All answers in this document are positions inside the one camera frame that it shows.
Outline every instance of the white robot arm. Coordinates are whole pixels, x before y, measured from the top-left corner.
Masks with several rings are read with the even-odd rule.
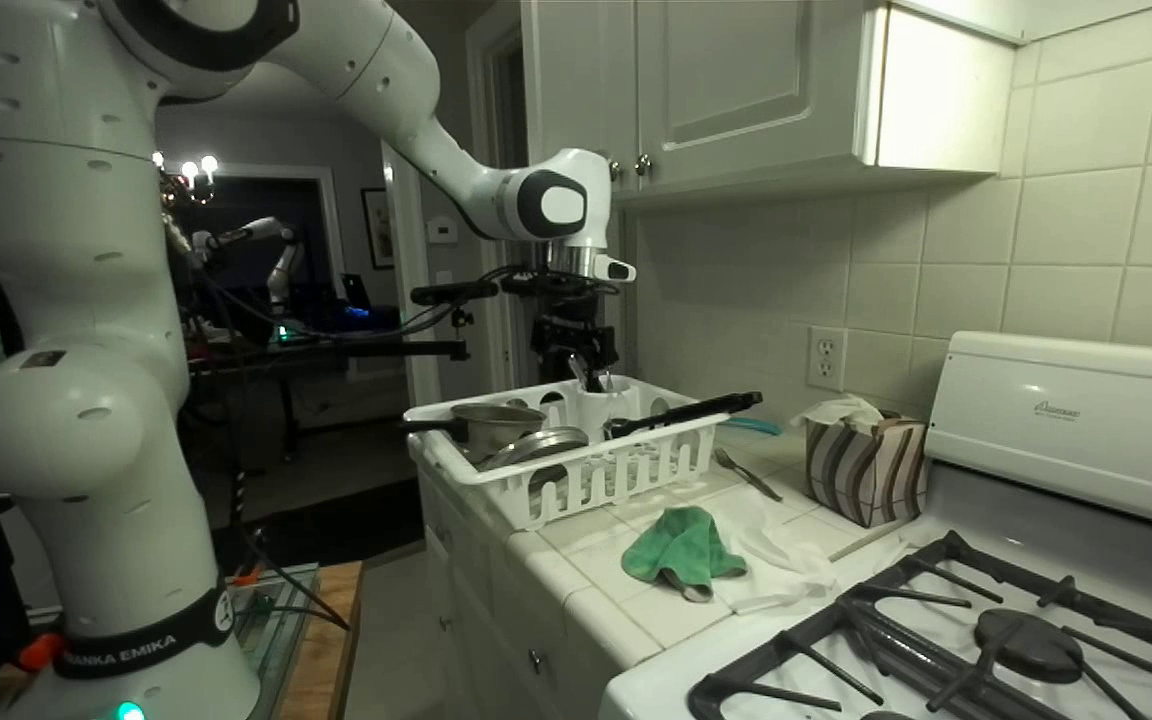
[[[251,63],[245,51],[271,43],[266,60],[305,77],[412,159],[481,234],[545,239],[561,271],[638,278],[632,264],[609,254],[609,159],[583,149],[555,151],[535,169],[471,159],[436,119],[441,69],[433,51],[385,0],[175,0],[172,7],[102,0],[102,10],[145,69],[175,79],[182,97],[224,93]]]
[[[197,234],[186,234],[175,229],[175,219],[166,211],[166,232],[168,232],[168,249],[188,261],[193,266],[208,266],[218,250],[233,249],[233,243],[284,243],[284,250],[276,254],[276,264],[269,266],[266,274],[266,292],[269,292],[269,310],[276,320],[287,320],[287,305],[294,305],[294,274],[305,261],[305,243],[298,239],[298,232],[276,219],[276,214],[255,214],[233,232],[197,232]]]
[[[0,282],[30,344],[0,365],[0,488],[64,600],[64,657],[14,720],[239,720],[261,699],[175,445],[188,372],[151,117],[266,57],[337,97],[486,234],[545,239],[590,278],[638,274],[604,250],[609,162],[478,162],[433,117],[436,60],[381,0],[0,0]]]

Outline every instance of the burner grate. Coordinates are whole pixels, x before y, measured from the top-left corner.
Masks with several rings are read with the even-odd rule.
[[[1152,618],[1147,616],[1137,616],[1130,607],[1118,607],[1110,600],[1080,593],[1073,575],[1045,579],[1030,569],[999,561],[999,556],[976,551],[970,539],[948,532],[944,539],[921,549],[916,556],[897,561],[887,571],[873,575],[868,582],[855,582],[852,593],[844,593],[836,605],[809,616],[804,624],[775,631],[768,643],[753,646],[738,664],[706,674],[689,693],[689,711],[697,720],[726,720],[720,708],[733,695],[773,695],[773,699],[788,699],[788,703],[813,703],[813,708],[844,711],[841,699],[830,699],[830,695],[756,685],[759,674],[775,672],[793,657],[809,657],[813,664],[819,664],[824,672],[844,678],[855,695],[863,695],[873,703],[868,715],[885,715],[887,708],[885,708],[885,695],[876,687],[868,687],[863,678],[855,678],[852,672],[844,672],[841,664],[832,664],[830,657],[819,657],[813,646],[830,634],[844,634],[855,657],[863,657],[885,674],[897,674],[909,687],[916,687],[921,695],[929,695],[929,711],[954,711],[966,720],[1060,720],[1060,711],[1008,687],[1003,678],[997,678],[993,664],[1003,664],[1003,666],[1016,666],[1022,674],[1057,678],[1057,685],[1091,678],[1124,715],[1134,715],[1134,720],[1144,715],[1142,708],[1134,708],[1134,699],[1121,687],[1111,687],[1084,660],[1080,643],[1099,646],[1110,657],[1121,657],[1124,664],[1137,664],[1142,672],[1152,672],[1152,664],[1124,650],[1124,646],[1111,646],[1097,634],[1084,634],[1078,627],[1057,627],[1057,624],[1045,624],[1045,618],[1024,616],[1024,613],[988,607],[976,624],[982,657],[976,657],[976,664],[970,664],[970,660],[944,650],[936,640],[929,640],[929,634],[887,618],[885,613],[876,613],[876,600],[887,600],[887,595],[973,607],[973,600],[962,600],[962,595],[909,593],[904,582],[916,579],[921,571],[931,571],[948,582],[962,582],[988,605],[1003,600],[999,593],[988,593],[988,586],[941,569],[948,561],[970,565],[970,569],[976,569],[999,582],[1031,593],[1035,607],[1070,607],[1070,613],[1097,618],[1099,627],[1118,627],[1118,631],[1130,631],[1130,634],[1152,643]]]

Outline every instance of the green cloth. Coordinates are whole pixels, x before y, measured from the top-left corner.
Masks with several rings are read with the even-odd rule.
[[[669,582],[683,600],[710,600],[716,575],[745,575],[745,556],[733,556],[716,518],[706,507],[669,507],[628,551],[619,569],[645,582]]]

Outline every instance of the white dish rack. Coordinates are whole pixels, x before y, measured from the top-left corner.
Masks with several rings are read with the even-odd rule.
[[[716,423],[729,420],[726,412],[604,438],[612,414],[641,420],[693,402],[693,396],[632,374],[609,374],[604,384],[609,390],[583,390],[581,379],[565,379],[412,407],[406,420],[448,420],[456,402],[528,402],[545,412],[545,428],[581,428],[593,438],[575,450],[486,471],[465,458],[448,431],[412,431],[408,450],[418,471],[420,478],[489,494],[511,529],[545,529],[561,515],[710,471]]]

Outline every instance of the green light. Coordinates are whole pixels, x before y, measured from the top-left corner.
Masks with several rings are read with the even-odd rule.
[[[112,720],[149,720],[140,703],[112,708]]]

